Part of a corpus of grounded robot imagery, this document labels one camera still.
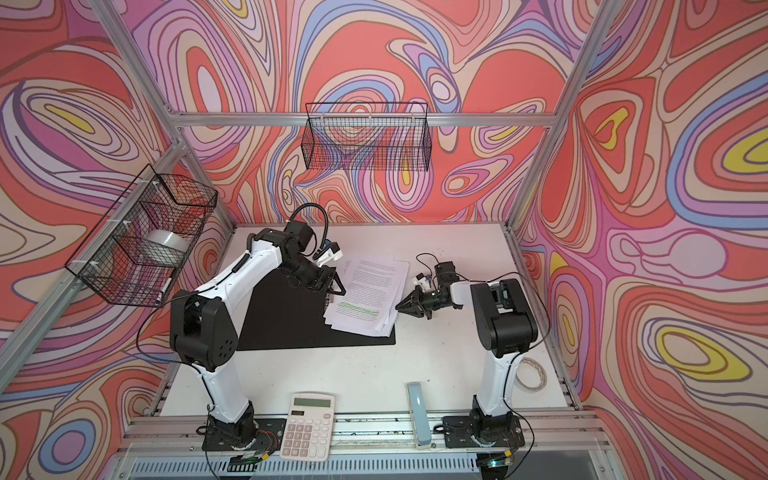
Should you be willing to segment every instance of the patterned wall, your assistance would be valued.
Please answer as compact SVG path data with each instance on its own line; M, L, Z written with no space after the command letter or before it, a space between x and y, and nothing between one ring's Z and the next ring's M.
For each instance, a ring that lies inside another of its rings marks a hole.
M553 111L595 5L560 0L133 2L144 60L179 111L303 111L308 101L421 99L438 112ZM299 128L187 138L236 222L305 201L334 221L506 220L541 129L433 129L428 174L305 172ZM319 220L316 213L311 213Z
M306 170L301 130L189 127L185 133L235 223L269 223L307 201L323 205L333 222L505 220L544 131L461 127L452 153L433 147L428 172L385 172Z
M629 478L768 478L768 5L634 0L515 231Z
M85 0L0 2L0 338L44 296L81 238L167 148ZM214 271L212 217L181 285ZM0 478L96 478L164 366L136 357L146 309L83 291L0 396ZM142 333L168 355L167 312Z

